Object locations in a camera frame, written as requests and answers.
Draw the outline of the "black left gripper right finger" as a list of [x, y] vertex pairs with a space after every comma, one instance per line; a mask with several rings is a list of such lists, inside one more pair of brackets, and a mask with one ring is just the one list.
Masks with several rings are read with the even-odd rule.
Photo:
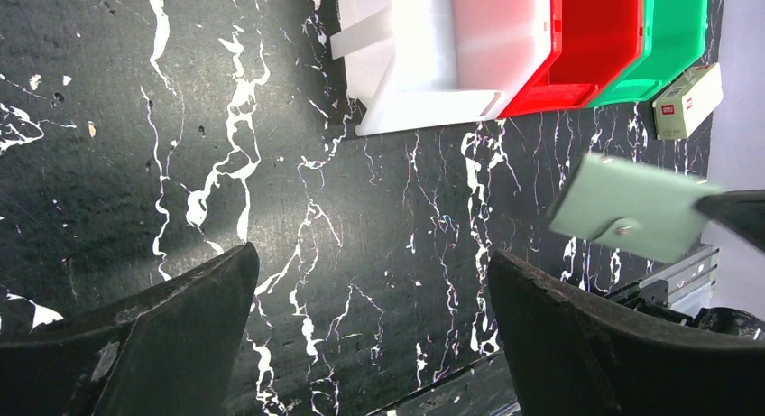
[[487, 268], [526, 415], [761, 415], [764, 345], [630, 310], [512, 254]]

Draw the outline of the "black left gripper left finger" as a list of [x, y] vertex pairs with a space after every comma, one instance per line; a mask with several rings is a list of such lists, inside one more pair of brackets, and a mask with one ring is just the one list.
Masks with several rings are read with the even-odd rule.
[[4, 415], [219, 415], [259, 256], [239, 245], [173, 279], [1, 344]]

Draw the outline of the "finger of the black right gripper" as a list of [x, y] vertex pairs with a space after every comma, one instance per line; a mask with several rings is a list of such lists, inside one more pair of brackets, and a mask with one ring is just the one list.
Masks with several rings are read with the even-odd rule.
[[695, 209], [764, 253], [764, 190], [732, 190], [702, 197]]

